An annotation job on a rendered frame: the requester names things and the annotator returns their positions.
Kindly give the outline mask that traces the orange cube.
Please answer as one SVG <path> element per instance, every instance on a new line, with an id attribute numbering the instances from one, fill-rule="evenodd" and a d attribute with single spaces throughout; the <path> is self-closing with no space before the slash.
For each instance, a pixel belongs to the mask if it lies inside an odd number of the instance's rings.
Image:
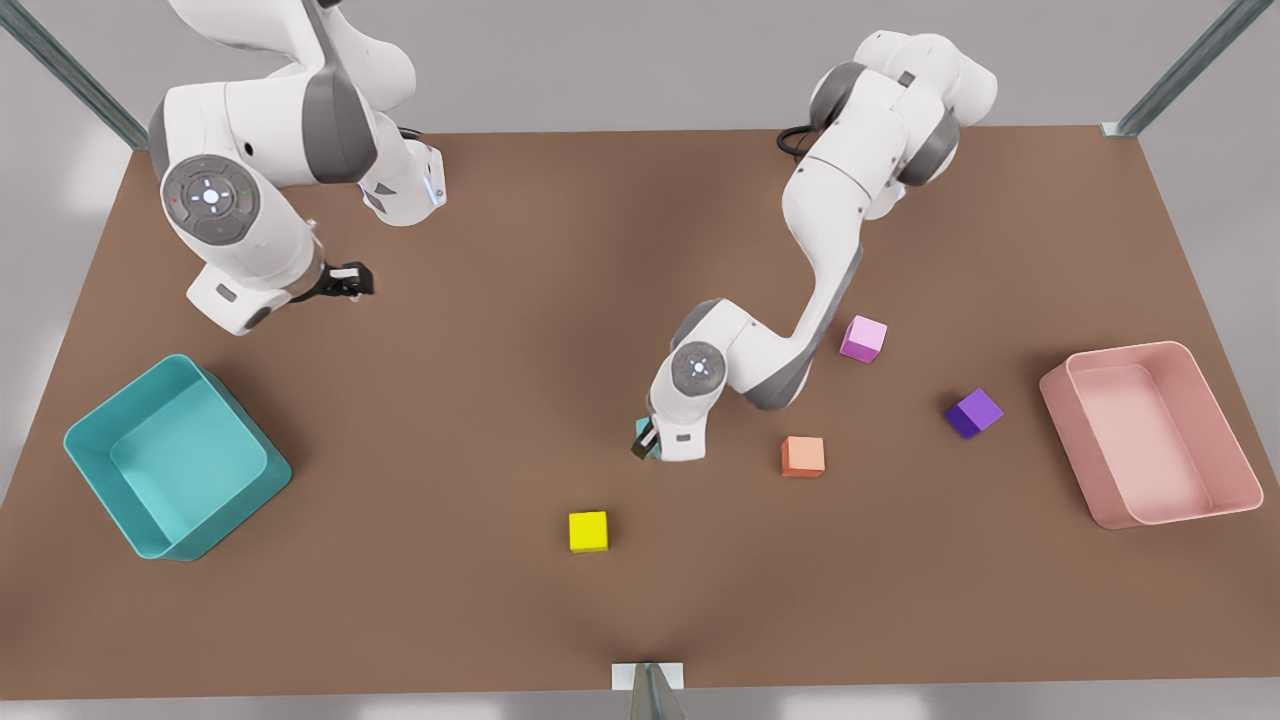
<path id="1" fill-rule="evenodd" d="M 781 473 L 788 478 L 818 478 L 826 471 L 826 445 L 820 437 L 788 436 L 781 447 Z"/>

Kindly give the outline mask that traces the pink cube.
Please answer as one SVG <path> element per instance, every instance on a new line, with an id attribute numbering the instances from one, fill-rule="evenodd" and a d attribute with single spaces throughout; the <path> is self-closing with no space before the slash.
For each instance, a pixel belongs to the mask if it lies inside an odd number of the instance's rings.
<path id="1" fill-rule="evenodd" d="M 882 322 L 855 315 L 844 333 L 838 351 L 845 357 L 873 363 L 883 348 L 887 329 Z"/>

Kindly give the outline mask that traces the teal bin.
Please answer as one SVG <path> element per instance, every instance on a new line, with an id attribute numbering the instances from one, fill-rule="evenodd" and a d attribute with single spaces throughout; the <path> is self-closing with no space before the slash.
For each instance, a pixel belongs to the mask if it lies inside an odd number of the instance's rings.
<path id="1" fill-rule="evenodd" d="M 145 560 L 202 557 L 293 475 L 225 384 L 182 354 L 76 421 L 63 447 Z"/>

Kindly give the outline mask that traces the purple cube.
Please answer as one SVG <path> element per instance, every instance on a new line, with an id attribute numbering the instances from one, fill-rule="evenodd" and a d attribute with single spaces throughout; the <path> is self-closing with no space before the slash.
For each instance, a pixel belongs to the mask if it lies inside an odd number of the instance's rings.
<path id="1" fill-rule="evenodd" d="M 1004 410 L 980 387 L 943 413 L 943 419 L 965 439 L 978 436 L 1002 416 Z"/>

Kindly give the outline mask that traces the pink bin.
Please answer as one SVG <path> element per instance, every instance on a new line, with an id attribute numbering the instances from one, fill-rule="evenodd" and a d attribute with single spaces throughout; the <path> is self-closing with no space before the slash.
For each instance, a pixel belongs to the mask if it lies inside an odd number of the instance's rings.
<path id="1" fill-rule="evenodd" d="M 1190 350 L 1073 354 L 1039 391 L 1094 523 L 1155 527 L 1258 509 L 1265 491 Z"/>

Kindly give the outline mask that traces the silver frame post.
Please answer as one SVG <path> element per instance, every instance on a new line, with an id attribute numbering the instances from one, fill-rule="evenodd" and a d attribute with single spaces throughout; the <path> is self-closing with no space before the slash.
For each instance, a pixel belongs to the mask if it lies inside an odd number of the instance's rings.
<path id="1" fill-rule="evenodd" d="M 1231 0 L 1119 120 L 1100 124 L 1103 137 L 1139 137 L 1274 4 L 1275 0 Z"/>
<path id="2" fill-rule="evenodd" d="M 148 149 L 148 133 L 141 123 L 23 6 L 20 0 L 0 0 L 0 27 L 132 150 Z"/>
<path id="3" fill-rule="evenodd" d="M 685 688 L 682 662 L 613 664 L 613 691 L 631 691 L 628 720 L 686 720 L 676 691 Z"/>

